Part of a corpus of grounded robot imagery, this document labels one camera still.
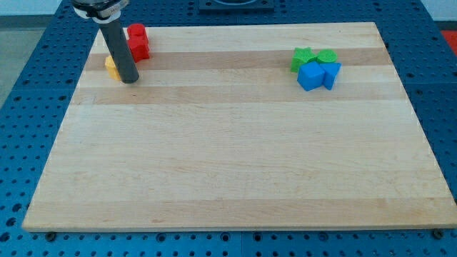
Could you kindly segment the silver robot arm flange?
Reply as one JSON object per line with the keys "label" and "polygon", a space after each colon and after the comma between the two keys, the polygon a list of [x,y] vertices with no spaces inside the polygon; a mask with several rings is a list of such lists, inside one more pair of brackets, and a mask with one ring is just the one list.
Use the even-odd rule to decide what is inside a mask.
{"label": "silver robot arm flange", "polygon": [[129,0],[71,0],[75,13],[98,24],[108,24],[121,16]]}

